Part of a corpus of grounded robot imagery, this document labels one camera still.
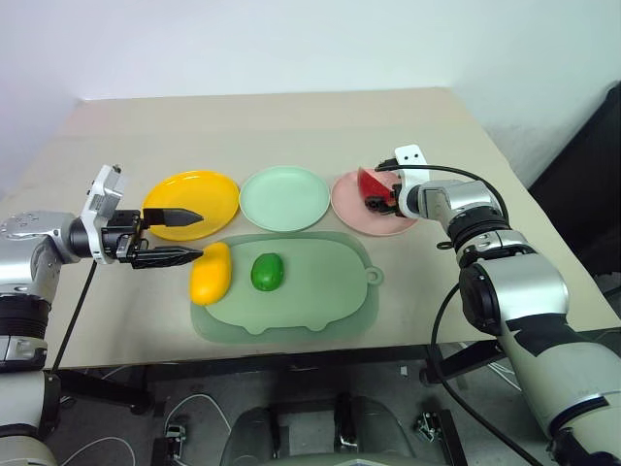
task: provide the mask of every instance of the plate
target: plate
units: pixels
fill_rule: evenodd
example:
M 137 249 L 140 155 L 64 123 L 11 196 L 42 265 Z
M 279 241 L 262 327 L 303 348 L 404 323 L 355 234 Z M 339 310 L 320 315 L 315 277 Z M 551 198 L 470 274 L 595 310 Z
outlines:
M 270 231 L 299 231 L 316 223 L 330 206 L 330 189 L 300 167 L 272 167 L 242 186 L 240 207 L 255 225 Z
M 373 172 L 373 176 L 386 186 L 399 182 L 392 172 Z M 393 214 L 383 216 L 367 209 L 358 190 L 358 172 L 349 172 L 332 186 L 332 208 L 343 223 L 360 233 L 371 236 L 392 236 L 412 227 L 416 220 Z
M 171 241 L 204 238 L 223 228 L 235 216 L 240 191 L 230 178 L 216 172 L 179 173 L 164 180 L 147 195 L 144 208 L 181 208 L 203 216 L 187 226 L 153 225 L 155 236 Z

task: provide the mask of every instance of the white wall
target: white wall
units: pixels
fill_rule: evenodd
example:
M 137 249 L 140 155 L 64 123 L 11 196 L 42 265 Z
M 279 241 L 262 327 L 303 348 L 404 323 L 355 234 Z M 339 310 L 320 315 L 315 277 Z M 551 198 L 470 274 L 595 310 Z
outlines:
M 0 0 L 0 189 L 77 98 L 428 85 L 529 184 L 619 78 L 619 0 Z

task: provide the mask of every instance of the yellow mango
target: yellow mango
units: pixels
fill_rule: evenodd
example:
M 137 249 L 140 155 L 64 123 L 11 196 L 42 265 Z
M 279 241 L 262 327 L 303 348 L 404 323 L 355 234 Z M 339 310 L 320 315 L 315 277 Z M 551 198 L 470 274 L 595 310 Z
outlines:
M 213 304 L 231 284 L 231 251 L 225 243 L 213 243 L 192 263 L 190 299 L 199 306 Z

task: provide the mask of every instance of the black cable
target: black cable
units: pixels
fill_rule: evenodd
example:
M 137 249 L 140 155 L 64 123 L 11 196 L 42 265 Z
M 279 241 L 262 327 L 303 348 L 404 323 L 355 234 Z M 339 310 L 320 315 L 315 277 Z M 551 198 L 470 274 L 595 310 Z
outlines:
M 74 314 L 71 317 L 71 321 L 69 322 L 69 326 L 67 327 L 65 336 L 62 339 L 62 343 L 60 344 L 60 349 L 58 349 L 58 354 L 56 355 L 56 359 L 54 359 L 54 364 L 53 366 L 51 366 L 51 371 L 50 371 L 51 374 L 56 372 L 58 370 L 58 367 L 60 366 L 60 360 L 62 359 L 62 356 L 65 353 L 65 349 L 67 349 L 67 344 L 69 343 L 69 339 L 71 338 L 71 333 L 74 331 L 74 327 L 76 326 L 76 321 L 78 320 L 78 316 L 80 315 L 82 304 L 84 304 L 84 299 L 86 299 L 86 293 L 88 292 L 88 289 L 90 288 L 90 283 L 93 280 L 93 275 L 95 275 L 96 268 L 97 268 L 97 262 L 93 260 L 93 263 L 90 265 L 90 271 L 88 271 L 88 277 L 86 277 L 86 282 L 84 283 L 84 287 L 82 288 L 80 299 L 78 300 L 78 304 L 76 305 Z
M 468 177 L 468 178 L 470 178 L 472 180 L 475 180 L 477 182 L 483 182 L 483 184 L 485 184 L 485 186 L 490 191 L 492 191 L 492 194 L 494 194 L 494 197 L 496 197 L 496 200 L 498 201 L 498 204 L 501 206 L 501 211 L 503 213 L 503 217 L 505 218 L 505 220 L 508 223 L 508 210 L 507 210 L 507 204 L 505 203 L 505 199 L 503 199 L 503 196 L 498 191 L 498 189 L 496 189 L 494 187 L 494 185 L 492 185 L 490 182 L 488 182 L 484 178 L 480 177 L 479 175 L 475 175 L 474 173 L 467 172 L 466 170 L 461 170 L 459 168 L 444 167 L 443 165 L 390 165 L 390 166 L 386 166 L 386 167 L 377 167 L 376 168 L 376 172 L 392 172 L 392 171 L 395 171 L 395 170 L 402 170 L 402 169 L 406 169 L 406 170 L 436 170 L 436 171 L 439 171 L 439 172 L 450 172 L 450 173 L 454 173 L 456 175 L 461 175 L 462 177 Z
M 470 416 L 474 417 L 483 427 L 489 430 L 492 434 L 498 437 L 505 445 L 507 445 L 510 449 L 519 454 L 524 460 L 532 464 L 533 466 L 542 466 L 534 457 L 532 457 L 527 451 L 522 449 L 519 445 L 513 442 L 507 435 L 501 432 L 497 427 L 491 424 L 485 417 L 477 413 L 474 408 L 472 408 L 466 401 L 459 396 L 455 390 L 448 384 L 444 375 L 441 371 L 440 363 L 438 361 L 438 331 L 440 329 L 440 322 L 442 320 L 442 316 L 444 315 L 444 311 L 446 311 L 446 307 L 450 302 L 451 298 L 455 295 L 457 290 L 459 289 L 459 284 L 453 286 L 448 294 L 442 301 L 440 305 L 440 309 L 438 310 L 438 315 L 436 316 L 436 320 L 434 321 L 434 329 L 431 334 L 431 345 L 427 349 L 427 353 L 429 354 L 429 359 L 431 361 L 431 365 L 436 372 L 436 376 L 438 380 L 441 382 L 442 386 L 446 389 L 448 394 L 461 406 Z

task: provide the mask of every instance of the mango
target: mango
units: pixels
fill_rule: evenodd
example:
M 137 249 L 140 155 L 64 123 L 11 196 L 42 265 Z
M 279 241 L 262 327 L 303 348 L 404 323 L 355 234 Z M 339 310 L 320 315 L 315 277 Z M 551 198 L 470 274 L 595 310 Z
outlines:
M 213 243 L 192 263 L 190 299 L 199 306 L 224 297 L 231 285 L 231 251 L 226 243 Z
M 250 280 L 260 291 L 274 291 L 282 283 L 284 266 L 282 259 L 274 252 L 259 255 L 252 264 Z

